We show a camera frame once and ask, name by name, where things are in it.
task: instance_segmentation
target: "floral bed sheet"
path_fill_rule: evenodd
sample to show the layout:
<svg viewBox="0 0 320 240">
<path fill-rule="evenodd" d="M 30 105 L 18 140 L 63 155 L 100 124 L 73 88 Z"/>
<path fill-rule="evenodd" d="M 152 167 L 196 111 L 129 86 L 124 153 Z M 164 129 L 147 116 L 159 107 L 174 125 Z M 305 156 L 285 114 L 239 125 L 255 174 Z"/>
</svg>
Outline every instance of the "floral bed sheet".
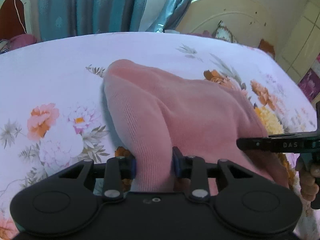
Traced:
<svg viewBox="0 0 320 240">
<path fill-rule="evenodd" d="M 123 146 L 103 94 L 102 76 L 118 59 L 186 79 L 241 90 L 268 132 L 316 129 L 316 112 L 297 85 L 259 49 L 182 34 L 105 33 L 42 42 L 0 55 L 0 239 L 17 234 L 10 201 L 25 187 L 84 159 L 104 163 Z M 297 154 L 286 154 L 293 190 Z M 98 182 L 95 193 L 99 194 Z M 302 200 L 295 229 L 320 237 L 320 211 Z"/>
</svg>

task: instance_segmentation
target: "orange flower print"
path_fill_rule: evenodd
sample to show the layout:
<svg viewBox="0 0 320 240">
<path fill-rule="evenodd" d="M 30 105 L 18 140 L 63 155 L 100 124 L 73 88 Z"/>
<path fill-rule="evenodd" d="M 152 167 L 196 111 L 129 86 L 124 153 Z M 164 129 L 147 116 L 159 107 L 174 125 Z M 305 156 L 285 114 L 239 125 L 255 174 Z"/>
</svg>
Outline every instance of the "orange flower print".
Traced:
<svg viewBox="0 0 320 240">
<path fill-rule="evenodd" d="M 41 105 L 31 112 L 28 119 L 28 138 L 33 141 L 39 141 L 52 125 L 56 123 L 59 117 L 59 110 L 54 108 L 55 104 Z"/>
<path fill-rule="evenodd" d="M 252 91 L 258 96 L 260 103 L 264 106 L 268 105 L 272 111 L 275 111 L 277 108 L 278 98 L 275 95 L 270 94 L 266 87 L 262 86 L 255 80 L 251 80 L 250 84 Z"/>
<path fill-rule="evenodd" d="M 10 240 L 14 238 L 19 231 L 17 230 L 11 218 L 5 219 L 0 212 L 0 239 Z"/>
<path fill-rule="evenodd" d="M 130 155 L 131 155 L 131 152 L 129 150 L 123 148 L 122 146 L 119 146 L 117 148 L 117 150 L 115 151 L 115 157 L 118 157 L 118 156 L 129 157 Z M 132 183 L 131 179 L 123 179 L 122 180 L 122 188 L 123 188 L 124 192 L 127 192 L 130 190 L 131 183 Z"/>
<path fill-rule="evenodd" d="M 222 85 L 224 87 L 233 90 L 239 90 L 244 96 L 248 95 L 248 92 L 245 89 L 242 89 L 235 79 L 233 79 L 232 77 L 223 76 L 216 70 L 213 70 L 211 72 L 209 70 L 205 71 L 204 77 L 206 78 L 206 80 L 218 83 L 219 85 Z"/>
</svg>

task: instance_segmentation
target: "curtain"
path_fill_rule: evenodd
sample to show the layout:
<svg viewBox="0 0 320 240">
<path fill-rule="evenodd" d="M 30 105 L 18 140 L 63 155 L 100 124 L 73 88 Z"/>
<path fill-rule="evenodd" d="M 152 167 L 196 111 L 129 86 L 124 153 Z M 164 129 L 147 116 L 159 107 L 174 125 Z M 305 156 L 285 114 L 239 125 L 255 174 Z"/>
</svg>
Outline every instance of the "curtain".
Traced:
<svg viewBox="0 0 320 240">
<path fill-rule="evenodd" d="M 43 41 L 138 31 L 146 0 L 39 0 Z"/>
<path fill-rule="evenodd" d="M 167 0 L 158 18 L 147 29 L 147 32 L 174 30 L 182 20 L 191 1 L 192 0 Z"/>
</svg>

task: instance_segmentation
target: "headboard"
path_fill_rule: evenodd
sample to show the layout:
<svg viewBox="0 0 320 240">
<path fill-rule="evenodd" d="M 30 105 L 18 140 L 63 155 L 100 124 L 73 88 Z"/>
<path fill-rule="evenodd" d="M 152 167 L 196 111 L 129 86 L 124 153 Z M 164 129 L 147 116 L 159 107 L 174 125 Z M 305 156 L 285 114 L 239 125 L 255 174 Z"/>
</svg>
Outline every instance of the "headboard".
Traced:
<svg viewBox="0 0 320 240">
<path fill-rule="evenodd" d="M 20 20 L 28 34 L 32 34 L 30 0 L 16 0 Z M 14 0 L 0 0 L 0 39 L 10 39 L 24 33 Z"/>
<path fill-rule="evenodd" d="M 254 0 L 193 0 L 176 30 L 214 33 L 221 20 L 240 44 L 258 47 L 264 39 L 276 45 L 274 20 L 269 11 Z"/>
</svg>

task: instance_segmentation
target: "cream headboard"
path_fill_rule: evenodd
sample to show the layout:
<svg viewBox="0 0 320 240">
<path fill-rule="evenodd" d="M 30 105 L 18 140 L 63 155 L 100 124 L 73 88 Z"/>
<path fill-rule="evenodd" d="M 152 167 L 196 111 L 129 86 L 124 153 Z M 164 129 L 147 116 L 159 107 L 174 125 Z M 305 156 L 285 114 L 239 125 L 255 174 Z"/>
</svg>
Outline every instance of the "cream headboard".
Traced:
<svg viewBox="0 0 320 240">
<path fill-rule="evenodd" d="M 254 0 L 193 0 L 176 28 L 181 33 L 214 33 L 224 21 L 239 41 L 258 47 L 261 39 L 276 45 L 276 27 L 271 14 Z"/>
</svg>

